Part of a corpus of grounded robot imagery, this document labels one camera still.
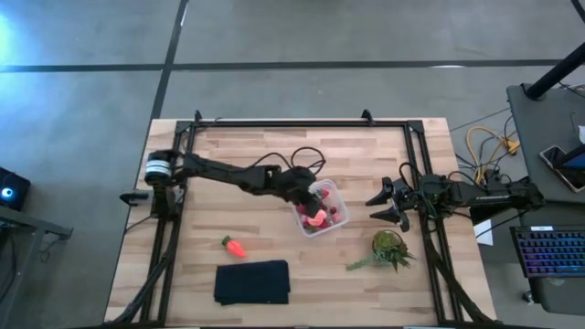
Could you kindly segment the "dark folded cloth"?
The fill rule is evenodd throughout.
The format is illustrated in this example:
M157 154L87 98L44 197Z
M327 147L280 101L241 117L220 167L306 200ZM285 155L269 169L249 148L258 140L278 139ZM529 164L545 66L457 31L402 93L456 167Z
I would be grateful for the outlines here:
M218 266L214 300L220 305L288 304L291 292L286 260Z

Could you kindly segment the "white paper sheet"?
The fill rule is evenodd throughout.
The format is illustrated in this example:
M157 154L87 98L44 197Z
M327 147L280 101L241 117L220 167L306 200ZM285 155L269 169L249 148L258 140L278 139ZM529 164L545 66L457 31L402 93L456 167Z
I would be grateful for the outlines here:
M473 226L476 242L480 245L493 246L492 220L487 219Z

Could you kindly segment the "black table clamp bracket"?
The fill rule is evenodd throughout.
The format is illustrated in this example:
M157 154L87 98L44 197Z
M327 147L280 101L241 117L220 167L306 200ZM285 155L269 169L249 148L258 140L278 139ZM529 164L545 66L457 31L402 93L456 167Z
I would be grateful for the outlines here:
M120 199L129 207L136 207L148 204L152 200L152 192L149 190L134 189L120 194Z

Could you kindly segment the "black pole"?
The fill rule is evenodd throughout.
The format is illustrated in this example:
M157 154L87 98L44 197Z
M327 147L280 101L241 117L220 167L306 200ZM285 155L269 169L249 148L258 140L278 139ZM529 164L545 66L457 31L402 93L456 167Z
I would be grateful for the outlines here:
M540 100L553 86L561 82L585 63L585 42L562 59L534 84L523 86L525 95L532 101Z

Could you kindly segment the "grey desk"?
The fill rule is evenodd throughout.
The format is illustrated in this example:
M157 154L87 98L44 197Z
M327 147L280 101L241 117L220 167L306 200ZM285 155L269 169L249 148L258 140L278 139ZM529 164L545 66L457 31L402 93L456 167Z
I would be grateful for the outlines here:
M585 204L585 189L572 191L539 157L551 146L565 152L580 146L585 98L570 90L552 89L541 100L533 101L520 85L507 87L506 94L530 179L548 201Z

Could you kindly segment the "white-edged smartphone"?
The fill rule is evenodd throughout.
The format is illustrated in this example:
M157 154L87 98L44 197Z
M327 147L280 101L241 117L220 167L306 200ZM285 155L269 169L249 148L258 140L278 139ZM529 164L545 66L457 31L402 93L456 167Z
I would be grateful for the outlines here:
M553 145L539 157L570 190L578 193L585 189L585 144L568 153Z

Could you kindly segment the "black metal table frame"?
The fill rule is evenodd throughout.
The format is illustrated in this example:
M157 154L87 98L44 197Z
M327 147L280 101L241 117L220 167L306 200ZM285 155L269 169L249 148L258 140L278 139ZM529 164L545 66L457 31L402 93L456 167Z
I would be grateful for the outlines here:
M447 122L430 119L206 120L189 147L217 161L246 166L278 164L293 156L300 165L326 160L321 177L335 182L349 221L307 238L292 207L271 196L251 196L235 186L192 179L175 260L155 285L141 317L156 326L402 326L462 320L464 310L444 280L428 269L420 218L410 213L403 236L409 269L346 265L365 258L373 236L388 223L371 218L366 202L384 176L414 170L455 175L458 169ZM214 300L216 269L235 262L221 245L231 236L247 261L286 260L288 304L234 304Z

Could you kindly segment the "clear plastic tupperware container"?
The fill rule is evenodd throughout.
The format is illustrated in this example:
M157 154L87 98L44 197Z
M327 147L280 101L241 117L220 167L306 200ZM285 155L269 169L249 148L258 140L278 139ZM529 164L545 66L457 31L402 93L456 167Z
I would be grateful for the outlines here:
M318 235L322 235L325 232L331 231L336 228L341 228L344 224L349 221L349 212L347 210L345 200L341 193L338 191L335 182L330 179L321 180L311 184L309 190L313 194L320 194L321 189L327 189L330 191L328 198L323 199L322 210L327 213L327 221L330 225L329 228L319 230L317 227L309 225L306 221L308 218L305 215L301 215L296 211L296 206L292 205L292 213L295 219L295 223L301 230L301 233L307 238L314 238ZM334 215L329 213L330 207L336 207L337 212Z

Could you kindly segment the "black box with blue light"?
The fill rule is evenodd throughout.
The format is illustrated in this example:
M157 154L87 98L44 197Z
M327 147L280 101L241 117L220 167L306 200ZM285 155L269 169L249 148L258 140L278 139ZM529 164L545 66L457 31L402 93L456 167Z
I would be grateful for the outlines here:
M0 207L21 211L30 187L28 179L0 167Z

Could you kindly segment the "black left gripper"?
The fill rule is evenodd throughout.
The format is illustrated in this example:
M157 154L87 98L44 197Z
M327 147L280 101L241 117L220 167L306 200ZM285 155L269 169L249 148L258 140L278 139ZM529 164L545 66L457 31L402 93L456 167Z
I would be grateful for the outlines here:
M309 187L316 181L314 173L301 166L277 174L277 196L295 205L302 205L302 213L314 218L322 209L320 194L313 194Z

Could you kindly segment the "orange toy carrot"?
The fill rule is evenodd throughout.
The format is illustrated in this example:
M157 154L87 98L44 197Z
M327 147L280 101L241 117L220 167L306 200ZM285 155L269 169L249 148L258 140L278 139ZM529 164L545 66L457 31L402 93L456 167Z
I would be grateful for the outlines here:
M225 248L225 250L231 254L234 257L237 258L246 258L247 254L245 249L241 246L241 244L233 239L231 236L226 236L222 241L221 241L222 246Z

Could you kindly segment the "rainbow backlit keyboard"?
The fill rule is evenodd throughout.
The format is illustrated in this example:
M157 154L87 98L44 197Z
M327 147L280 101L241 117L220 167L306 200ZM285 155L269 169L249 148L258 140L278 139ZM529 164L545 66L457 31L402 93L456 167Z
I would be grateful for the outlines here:
M510 233L526 278L585 278L585 225L518 226Z

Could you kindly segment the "green potted succulent plant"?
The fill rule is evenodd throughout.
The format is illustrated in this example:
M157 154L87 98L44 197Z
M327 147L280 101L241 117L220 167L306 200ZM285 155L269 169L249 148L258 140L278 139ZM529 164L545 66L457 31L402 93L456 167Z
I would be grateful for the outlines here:
M366 266L390 266L394 271L399 267L410 268L410 260L415 260L409 253L408 246L403 238L394 230L378 231L371 243L372 253L350 265L346 265L347 271L354 271Z

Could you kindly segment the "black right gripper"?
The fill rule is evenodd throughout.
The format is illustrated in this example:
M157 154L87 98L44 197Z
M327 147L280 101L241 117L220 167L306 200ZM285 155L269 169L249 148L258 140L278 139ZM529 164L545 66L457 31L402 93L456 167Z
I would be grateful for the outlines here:
M411 187L408 187L405 180L400 178L392 182L391 178L384 176L381 179L381 190L374 197L370 198L367 206L379 206L392 201L392 207L386 210L374 212L369 216L393 224L399 224L402 232L410 230L410 220L407 211L416 210L426 220L430 219L431 210L423 200L423 194Z

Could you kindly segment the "grey metal stand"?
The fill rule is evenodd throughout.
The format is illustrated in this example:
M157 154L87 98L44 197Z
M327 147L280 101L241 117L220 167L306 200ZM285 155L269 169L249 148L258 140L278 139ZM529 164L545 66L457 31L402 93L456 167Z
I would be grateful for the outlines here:
M12 224L17 230L27 232L31 238L22 254L22 260L15 254L15 267L12 273L14 280L8 287L6 295L0 298L0 329L7 329L10 325L13 309L22 295L24 281L30 271L40 245L46 234L53 234L61 240L71 237L73 228L63 227L49 221L34 218L25 213L15 211L8 207L0 207L0 221Z

